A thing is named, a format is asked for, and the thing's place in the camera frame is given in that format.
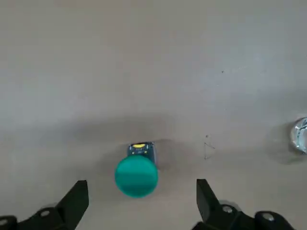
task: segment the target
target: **white surface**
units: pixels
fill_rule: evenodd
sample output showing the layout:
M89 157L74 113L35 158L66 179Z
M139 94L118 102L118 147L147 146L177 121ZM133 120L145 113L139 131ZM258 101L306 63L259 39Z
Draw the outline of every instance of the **white surface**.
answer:
M207 178L247 214L271 209L305 229L307 166L287 133L307 114L306 10L301 0L2 0L0 214L26 218L85 178L79 229L187 230L200 219L195 180ZM160 183L132 200L113 169L142 140L161 140ZM206 161L204 142L215 147Z

